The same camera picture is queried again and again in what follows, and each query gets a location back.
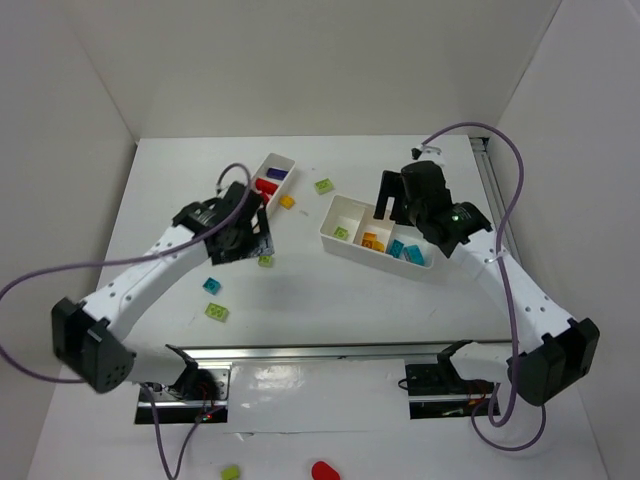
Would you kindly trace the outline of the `orange lego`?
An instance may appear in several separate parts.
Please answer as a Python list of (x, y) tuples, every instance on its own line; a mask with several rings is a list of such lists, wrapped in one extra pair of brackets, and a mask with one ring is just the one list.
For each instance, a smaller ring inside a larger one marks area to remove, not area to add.
[(362, 236), (361, 245), (365, 248), (372, 249), (374, 241), (377, 241), (377, 235), (372, 232), (365, 232)]

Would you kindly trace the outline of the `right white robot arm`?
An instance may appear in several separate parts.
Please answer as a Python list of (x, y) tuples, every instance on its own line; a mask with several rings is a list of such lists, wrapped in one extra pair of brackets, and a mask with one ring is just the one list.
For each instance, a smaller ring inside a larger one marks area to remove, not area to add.
[(595, 323), (577, 321), (558, 306), (502, 246), (474, 204), (453, 202), (439, 165), (418, 161), (384, 171), (374, 216), (416, 228), (516, 324), (514, 347), (463, 340), (443, 350), (438, 363), (450, 377), (508, 381), (528, 404), (542, 406), (589, 372), (600, 338)]

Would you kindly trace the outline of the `small teal lego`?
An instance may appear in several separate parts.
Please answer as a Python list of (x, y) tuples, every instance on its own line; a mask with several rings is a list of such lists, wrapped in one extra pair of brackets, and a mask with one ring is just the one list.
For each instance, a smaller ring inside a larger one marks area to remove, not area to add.
[(203, 289), (211, 295), (216, 295), (221, 289), (221, 284), (212, 277), (209, 277), (202, 285)]

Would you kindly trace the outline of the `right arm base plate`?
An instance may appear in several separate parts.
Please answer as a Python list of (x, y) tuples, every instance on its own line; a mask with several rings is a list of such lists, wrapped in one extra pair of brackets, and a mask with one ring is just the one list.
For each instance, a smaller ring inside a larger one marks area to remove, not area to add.
[(429, 361), (405, 365), (405, 375), (397, 382), (408, 395), (412, 420), (470, 417), (488, 414), (488, 402), (495, 385), (484, 380), (463, 380), (435, 355)]

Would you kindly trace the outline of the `red rounded lego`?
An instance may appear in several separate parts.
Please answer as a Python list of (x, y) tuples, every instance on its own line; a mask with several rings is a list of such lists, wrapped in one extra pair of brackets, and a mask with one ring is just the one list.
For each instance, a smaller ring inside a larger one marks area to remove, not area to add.
[(254, 182), (255, 188), (264, 194), (274, 195), (278, 189), (278, 185), (263, 178), (257, 178)]

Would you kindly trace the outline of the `pale green small lego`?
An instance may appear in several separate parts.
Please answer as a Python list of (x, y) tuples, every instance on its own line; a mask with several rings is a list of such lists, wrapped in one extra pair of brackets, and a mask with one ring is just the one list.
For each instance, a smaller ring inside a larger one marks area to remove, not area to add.
[(347, 239), (348, 235), (349, 235), (348, 231), (342, 227), (337, 227), (336, 230), (334, 231), (334, 237), (338, 239)]

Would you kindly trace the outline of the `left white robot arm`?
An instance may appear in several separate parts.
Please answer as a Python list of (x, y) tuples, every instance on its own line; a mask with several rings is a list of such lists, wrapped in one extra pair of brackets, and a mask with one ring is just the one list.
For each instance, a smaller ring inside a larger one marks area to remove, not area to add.
[(147, 252), (78, 303), (61, 299), (51, 311), (55, 356), (100, 394), (125, 381), (165, 387), (179, 399), (217, 391), (212, 374), (183, 349), (134, 350), (125, 339), (176, 282), (205, 262), (228, 264), (274, 252), (260, 194), (234, 182), (223, 196), (183, 207)]

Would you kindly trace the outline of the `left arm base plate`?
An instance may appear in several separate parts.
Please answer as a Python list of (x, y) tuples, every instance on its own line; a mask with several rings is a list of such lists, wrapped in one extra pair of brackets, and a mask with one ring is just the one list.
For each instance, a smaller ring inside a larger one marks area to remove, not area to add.
[(230, 363), (204, 362), (186, 385), (147, 383), (161, 425), (191, 424), (204, 415), (205, 424), (226, 423), (231, 380)]

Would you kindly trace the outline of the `dark blue lego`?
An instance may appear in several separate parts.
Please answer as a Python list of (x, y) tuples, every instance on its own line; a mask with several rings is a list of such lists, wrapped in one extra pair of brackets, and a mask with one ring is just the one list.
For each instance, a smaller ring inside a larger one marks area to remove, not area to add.
[(270, 167), (266, 171), (266, 176), (270, 179), (284, 180), (288, 172), (286, 170)]

